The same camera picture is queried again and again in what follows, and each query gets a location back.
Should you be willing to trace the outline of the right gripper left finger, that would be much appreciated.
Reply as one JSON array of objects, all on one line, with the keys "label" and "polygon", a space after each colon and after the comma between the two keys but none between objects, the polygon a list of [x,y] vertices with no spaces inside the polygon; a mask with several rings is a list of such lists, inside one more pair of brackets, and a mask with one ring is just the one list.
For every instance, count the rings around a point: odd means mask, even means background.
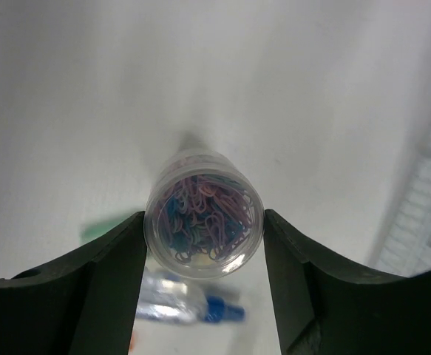
[{"label": "right gripper left finger", "polygon": [[127,354],[146,261],[143,217],[0,279],[0,354]]}]

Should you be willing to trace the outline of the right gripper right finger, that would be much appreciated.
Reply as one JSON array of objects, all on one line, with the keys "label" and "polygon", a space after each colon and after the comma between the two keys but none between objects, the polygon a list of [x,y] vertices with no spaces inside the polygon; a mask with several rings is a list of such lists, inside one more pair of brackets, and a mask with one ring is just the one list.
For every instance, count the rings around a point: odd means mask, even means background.
[{"label": "right gripper right finger", "polygon": [[431,354],[431,271],[356,263],[265,212],[264,250],[283,354]]}]

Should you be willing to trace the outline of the clear blue spray bottle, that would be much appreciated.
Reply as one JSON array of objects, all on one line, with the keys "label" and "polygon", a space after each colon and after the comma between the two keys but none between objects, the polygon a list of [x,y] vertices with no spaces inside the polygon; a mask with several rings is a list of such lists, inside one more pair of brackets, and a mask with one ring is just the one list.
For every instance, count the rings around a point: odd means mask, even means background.
[{"label": "clear blue spray bottle", "polygon": [[171,324],[243,322],[245,309],[167,271],[143,271],[135,317]]}]

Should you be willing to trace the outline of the clear jar of paperclips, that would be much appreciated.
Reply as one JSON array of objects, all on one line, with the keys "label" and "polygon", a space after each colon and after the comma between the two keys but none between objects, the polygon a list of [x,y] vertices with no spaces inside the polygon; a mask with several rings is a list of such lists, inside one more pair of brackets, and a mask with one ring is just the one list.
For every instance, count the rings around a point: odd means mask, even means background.
[{"label": "clear jar of paperclips", "polygon": [[257,252],[265,209],[247,177],[208,149],[178,152],[152,187],[143,230],[166,270],[193,280],[235,272]]}]

